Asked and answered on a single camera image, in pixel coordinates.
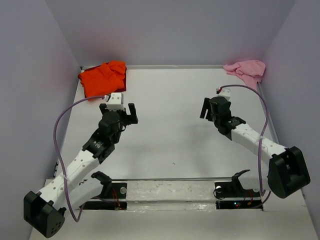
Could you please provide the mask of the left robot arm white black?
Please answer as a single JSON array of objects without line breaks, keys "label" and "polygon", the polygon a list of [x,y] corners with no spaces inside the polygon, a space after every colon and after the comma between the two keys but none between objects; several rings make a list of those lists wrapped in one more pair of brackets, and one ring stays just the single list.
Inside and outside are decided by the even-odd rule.
[{"label": "left robot arm white black", "polygon": [[23,218],[45,238],[53,237],[67,215],[94,197],[110,194],[112,180],[94,171],[115,150],[127,126],[138,123],[134,103],[99,105],[102,118],[97,130],[83,145],[72,162],[61,165],[62,172],[38,192],[29,191],[23,198]]}]

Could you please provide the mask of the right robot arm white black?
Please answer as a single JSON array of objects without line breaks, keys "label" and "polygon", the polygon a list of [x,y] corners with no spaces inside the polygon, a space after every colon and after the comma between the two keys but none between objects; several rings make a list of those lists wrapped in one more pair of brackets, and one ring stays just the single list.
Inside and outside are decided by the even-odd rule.
[{"label": "right robot arm white black", "polygon": [[311,182],[302,151],[277,144],[253,130],[243,119],[233,116],[231,102],[223,96],[204,98],[200,118],[213,122],[218,132],[257,157],[268,167],[261,174],[257,189],[270,191],[285,199]]}]

